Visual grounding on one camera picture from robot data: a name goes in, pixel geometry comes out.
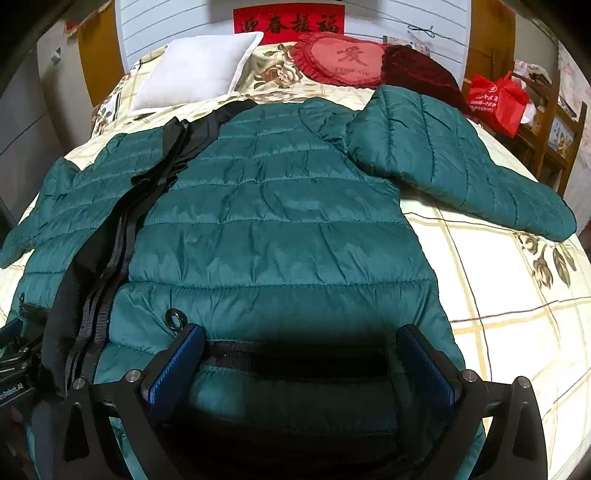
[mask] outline white pillow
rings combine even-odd
[[[135,95],[127,116],[233,92],[263,35],[246,32],[173,40]]]

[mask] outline jacket sleeve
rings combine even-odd
[[[36,248],[37,238],[51,219],[51,211],[60,196],[72,186],[80,169],[71,161],[59,158],[49,169],[31,213],[10,231],[0,251],[0,268],[6,268],[29,250]]]
[[[563,241],[573,212],[551,188],[497,166],[455,108],[383,86],[347,125],[349,158],[366,173],[397,177],[465,213]]]

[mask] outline bed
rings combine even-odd
[[[319,96],[355,110],[365,106],[372,89],[305,77],[291,58],[292,46],[257,47],[233,93],[129,117],[133,97],[165,52],[162,46],[121,79],[97,110],[91,139],[66,158],[85,168],[115,134],[164,125],[174,116],[194,120],[237,99],[303,102]],[[497,165],[534,179],[494,137],[479,125],[474,128]],[[532,380],[549,478],[566,479],[591,444],[591,264],[579,240],[573,235],[557,244],[493,225],[411,189],[403,190],[401,208],[437,274],[441,304],[467,367],[488,381],[511,383],[518,375]],[[0,325],[29,256],[0,271]]]

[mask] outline blue gripper pad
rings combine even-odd
[[[168,350],[158,354],[164,354],[164,357],[152,360],[167,360],[156,378],[150,381],[147,390],[142,392],[148,402],[148,418],[153,424],[170,417],[189,386],[204,350],[205,330],[200,325],[190,323]]]
[[[438,419],[450,420],[454,405],[462,395],[457,368],[412,324],[396,332],[396,351],[415,391]]]

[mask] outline chinese character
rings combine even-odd
[[[318,30],[321,32],[332,32],[337,33],[339,27],[336,25],[336,15],[321,15],[322,20],[316,22]]]
[[[240,24],[240,28],[243,32],[254,32],[257,25],[258,20],[255,20],[254,17],[250,17],[247,18],[243,24]]]
[[[359,47],[348,47],[344,50],[339,50],[336,54],[341,55],[342,53],[344,53],[345,56],[342,57],[341,59],[338,59],[337,61],[345,61],[345,60],[356,61],[357,63],[359,63],[361,65],[365,65],[367,67],[368,65],[366,63],[363,63],[361,61],[361,59],[359,58],[359,54],[361,52],[362,52],[362,50]]]
[[[282,28],[289,28],[289,27],[286,27],[285,25],[283,25],[281,23],[281,16],[280,15],[276,15],[276,16],[271,17],[269,19],[269,26],[267,27],[266,31],[269,31],[271,33],[281,33]]]
[[[296,32],[309,32],[310,25],[308,25],[308,15],[295,15],[295,20],[291,22],[293,27],[291,29]]]

